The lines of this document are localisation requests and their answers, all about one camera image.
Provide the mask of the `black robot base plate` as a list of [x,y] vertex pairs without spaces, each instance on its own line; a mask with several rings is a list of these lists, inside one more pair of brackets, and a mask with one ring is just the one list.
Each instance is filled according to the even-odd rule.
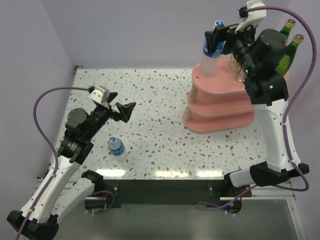
[[251,197],[248,186],[224,187],[223,180],[128,180],[105,179],[85,201],[87,210],[101,211],[123,205],[196,205],[211,203],[221,206],[221,198],[235,198],[242,192]]

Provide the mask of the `clear Chang glass bottle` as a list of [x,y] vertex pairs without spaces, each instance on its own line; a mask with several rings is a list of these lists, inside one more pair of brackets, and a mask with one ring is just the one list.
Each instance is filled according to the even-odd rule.
[[238,71],[241,68],[233,55],[230,56],[229,66],[234,71]]
[[247,74],[243,71],[242,68],[239,69],[237,76],[236,76],[236,80],[240,83],[244,83],[245,79],[247,77]]

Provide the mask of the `blue label water bottle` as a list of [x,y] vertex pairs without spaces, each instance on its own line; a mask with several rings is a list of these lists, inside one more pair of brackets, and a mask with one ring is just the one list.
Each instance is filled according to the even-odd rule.
[[107,146],[113,157],[118,162],[125,162],[128,158],[128,153],[124,143],[118,137],[111,136],[107,142]]
[[205,39],[203,43],[202,56],[199,64],[199,71],[204,76],[212,76],[217,67],[218,58],[220,57],[223,47],[225,45],[225,41],[221,41],[217,44],[215,52],[208,52],[208,43]]

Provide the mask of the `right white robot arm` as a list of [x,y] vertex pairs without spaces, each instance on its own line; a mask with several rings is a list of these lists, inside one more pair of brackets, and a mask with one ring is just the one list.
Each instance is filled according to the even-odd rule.
[[289,92],[276,67],[286,52],[285,39],[275,29],[265,29],[255,37],[253,25],[237,30],[238,24],[217,25],[204,33],[208,53],[224,42],[222,54],[232,54],[245,74],[244,88],[262,124],[266,160],[224,175],[219,191],[233,197],[242,187],[280,185],[291,178],[304,177],[310,168],[292,153],[293,138],[285,110]]

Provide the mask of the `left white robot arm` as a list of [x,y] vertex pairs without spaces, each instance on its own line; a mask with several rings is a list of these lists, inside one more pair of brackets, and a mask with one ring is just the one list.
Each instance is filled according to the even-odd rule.
[[24,235],[30,240],[52,240],[59,223],[85,197],[99,196],[104,190],[103,176],[87,170],[65,194],[61,194],[69,179],[82,166],[93,148],[92,139],[110,119],[127,123],[135,102],[125,105],[111,101],[118,95],[96,86],[87,89],[95,109],[87,113],[82,108],[70,111],[65,124],[64,138],[58,149],[49,144],[55,162],[31,199],[21,208],[9,213],[7,221],[17,230],[16,239]]

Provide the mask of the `green glass bottle gold cap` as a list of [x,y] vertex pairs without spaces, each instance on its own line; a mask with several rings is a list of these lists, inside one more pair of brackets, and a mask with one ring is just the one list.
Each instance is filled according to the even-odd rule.
[[290,35],[290,32],[292,30],[292,28],[295,26],[296,21],[294,19],[288,19],[285,23],[285,25],[283,26],[283,28],[280,30],[280,33],[282,34],[284,41],[285,41],[285,45],[288,42],[288,38]]

